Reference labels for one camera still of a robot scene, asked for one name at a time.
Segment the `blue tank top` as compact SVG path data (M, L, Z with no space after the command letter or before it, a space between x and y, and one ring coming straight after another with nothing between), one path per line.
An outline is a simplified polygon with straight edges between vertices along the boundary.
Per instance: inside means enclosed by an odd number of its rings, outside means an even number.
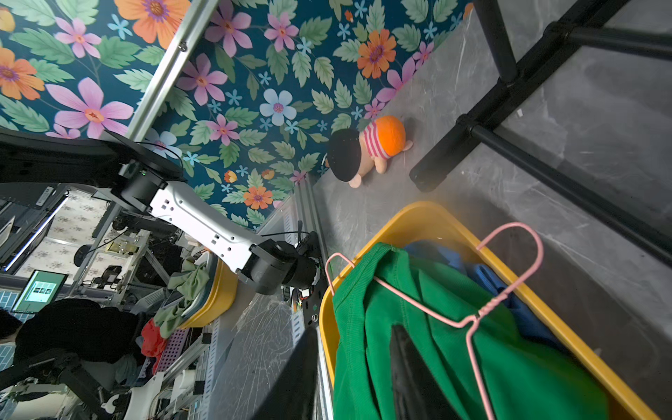
M457 252L432 241L416 241L407 245L404 250L412 257L425 258L452 267L493 296L503 292L507 287L486 264L465 262ZM518 332L523 339L554 348L566 355L570 354L566 346L514 293L504 300L500 306L506 307L513 315L514 323L516 323Z

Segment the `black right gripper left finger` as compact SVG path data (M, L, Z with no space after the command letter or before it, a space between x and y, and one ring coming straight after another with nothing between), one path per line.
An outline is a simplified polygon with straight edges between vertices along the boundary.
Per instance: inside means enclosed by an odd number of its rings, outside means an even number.
M309 327L254 419L308 420L313 418L319 362L318 332Z

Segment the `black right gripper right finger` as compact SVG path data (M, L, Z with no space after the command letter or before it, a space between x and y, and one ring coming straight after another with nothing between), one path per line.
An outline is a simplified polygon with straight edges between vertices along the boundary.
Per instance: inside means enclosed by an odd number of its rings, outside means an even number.
M390 371L396 419L459 419L407 330L392 327Z

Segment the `pink wire hanger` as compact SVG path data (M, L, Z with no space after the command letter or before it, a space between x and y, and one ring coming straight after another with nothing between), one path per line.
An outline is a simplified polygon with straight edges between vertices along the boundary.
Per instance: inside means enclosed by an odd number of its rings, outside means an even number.
M443 324L456 329L464 329L465 327L468 327L467 335L465 336L466 338L465 344L467 345L467 352L469 355L469 360L472 365L472 372L474 373L474 378L478 386L479 394L481 396L481 402L483 404L484 411L488 419L495 419L495 412L489 398L486 384L481 375L481 370L479 367L479 363L477 361L477 356L475 353L472 338L474 337L474 334L476 334L481 324L481 320L483 320L486 316L488 316L488 314L491 313L495 308L497 308L497 306L501 302L507 299L512 292L514 292L519 286L523 285L526 280L528 280L533 274L535 274L541 267L543 263L542 261L544 260L544 245L542 244L541 237L539 236L539 234L537 234L537 231L532 229L532 227L522 222L509 222L501 225L500 227L497 227L497 229L492 231L485 239L483 239L476 246L476 250L482 250L488 245L488 243L490 243L493 239L495 239L495 237L498 236L498 234L507 229L512 229L513 227L524 229L532 236L533 240L535 241L535 246L537 246L537 254L535 255L535 261L533 262L532 266L530 266L525 271L525 273L523 273L519 278L516 279L516 281L514 281L514 283L511 283L503 292L501 292L499 295L496 295L490 301L488 301L484 306L481 307L481 309L479 309L479 311L477 311L477 313L475 313L474 315L466 316L465 318L463 318L463 320L460 321L450 320L449 318L446 318L443 315L440 315L439 313L436 313L435 311L431 310L429 307L420 304L415 299L412 299L405 293L394 288L392 285L389 285L385 281L381 280L381 278L374 276L374 281L376 281L376 283L381 285L389 292L394 293L395 295L397 295L397 297L403 299L405 302L411 304L412 306L415 306L416 309L422 311L426 315L429 315L435 320L438 320Z

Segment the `green tank top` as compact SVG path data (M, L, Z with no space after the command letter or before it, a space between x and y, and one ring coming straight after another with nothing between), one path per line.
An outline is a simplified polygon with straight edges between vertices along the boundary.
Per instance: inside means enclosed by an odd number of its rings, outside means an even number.
M339 330L334 415L392 419L396 415L390 340L404 327L455 411L486 412L470 354L499 419L606 419L605 392L572 358L528 341L514 316L497 307L467 340L454 323L476 313L490 294L452 267L379 243L335 292Z

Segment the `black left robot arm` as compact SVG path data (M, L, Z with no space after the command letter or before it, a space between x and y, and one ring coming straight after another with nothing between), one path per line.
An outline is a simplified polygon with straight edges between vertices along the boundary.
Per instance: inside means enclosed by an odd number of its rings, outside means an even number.
M122 208L167 222L206 246L255 291L313 286L318 236L297 246L259 236L209 206L180 166L117 133L77 142L1 131L1 182L94 187Z

